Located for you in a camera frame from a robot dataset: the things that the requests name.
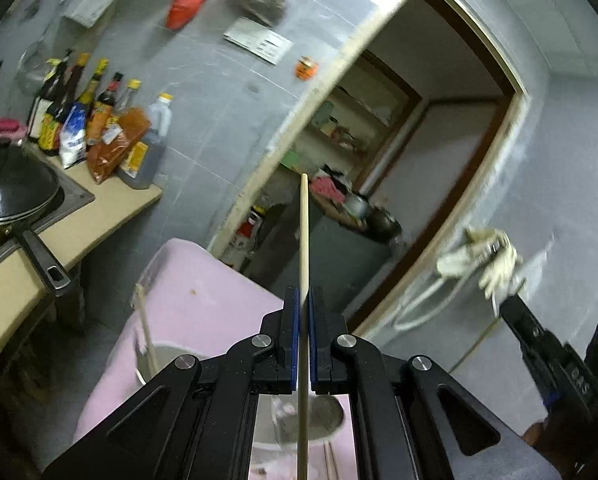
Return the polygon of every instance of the cooking pot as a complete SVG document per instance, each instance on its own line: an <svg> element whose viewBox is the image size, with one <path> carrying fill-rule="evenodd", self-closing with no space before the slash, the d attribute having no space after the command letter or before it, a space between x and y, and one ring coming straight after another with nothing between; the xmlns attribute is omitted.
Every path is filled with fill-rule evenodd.
<svg viewBox="0 0 598 480"><path fill-rule="evenodd" d="M363 220L368 214L368 209L370 209L367 198L358 193L349 193L346 195L343 207L352 218L356 218L357 220Z"/></svg>
<svg viewBox="0 0 598 480"><path fill-rule="evenodd" d="M59 179L51 167L10 139L0 139L0 244L14 236L46 288L57 297L70 290L71 279L29 227L58 190Z"/></svg>
<svg viewBox="0 0 598 480"><path fill-rule="evenodd" d="M386 209L374 207L365 218L366 235L377 242L388 242L401 234L401 225Z"/></svg>

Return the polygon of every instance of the wok lid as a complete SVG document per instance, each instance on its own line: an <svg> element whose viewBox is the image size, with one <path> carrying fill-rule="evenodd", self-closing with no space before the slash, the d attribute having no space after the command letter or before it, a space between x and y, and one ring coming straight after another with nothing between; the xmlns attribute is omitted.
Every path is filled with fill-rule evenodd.
<svg viewBox="0 0 598 480"><path fill-rule="evenodd" d="M55 172L35 156L0 139L0 222L28 216L57 193Z"/></svg>

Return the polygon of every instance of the plastic jug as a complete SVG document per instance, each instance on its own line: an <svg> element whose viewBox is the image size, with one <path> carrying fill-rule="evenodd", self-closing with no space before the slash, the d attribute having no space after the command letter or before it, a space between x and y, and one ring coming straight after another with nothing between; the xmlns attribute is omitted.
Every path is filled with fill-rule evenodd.
<svg viewBox="0 0 598 480"><path fill-rule="evenodd" d="M134 189L147 189L153 182L159 161L166 149L166 136L170 128L170 94L159 94L157 101L148 107L151 127L135 144L128 156L117 167L117 175Z"/></svg>

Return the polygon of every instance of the red plastic bag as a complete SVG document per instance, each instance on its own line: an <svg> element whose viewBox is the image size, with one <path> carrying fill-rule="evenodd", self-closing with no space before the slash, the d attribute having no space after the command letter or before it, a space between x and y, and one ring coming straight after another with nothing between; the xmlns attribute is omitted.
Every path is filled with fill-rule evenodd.
<svg viewBox="0 0 598 480"><path fill-rule="evenodd" d="M166 19L166 28L182 28L195 17L204 2L205 0L173 0Z"/></svg>

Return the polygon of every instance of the wok handle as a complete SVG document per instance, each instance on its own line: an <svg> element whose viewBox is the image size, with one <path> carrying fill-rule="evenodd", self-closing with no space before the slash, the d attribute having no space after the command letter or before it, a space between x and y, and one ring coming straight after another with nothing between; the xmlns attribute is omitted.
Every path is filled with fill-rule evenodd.
<svg viewBox="0 0 598 480"><path fill-rule="evenodd" d="M35 267L41 281L54 294L55 298L60 298L70 292L73 288L70 276L64 266L55 258L55 255L41 241L41 238L30 229L20 230L15 228L13 234L33 267Z"/></svg>

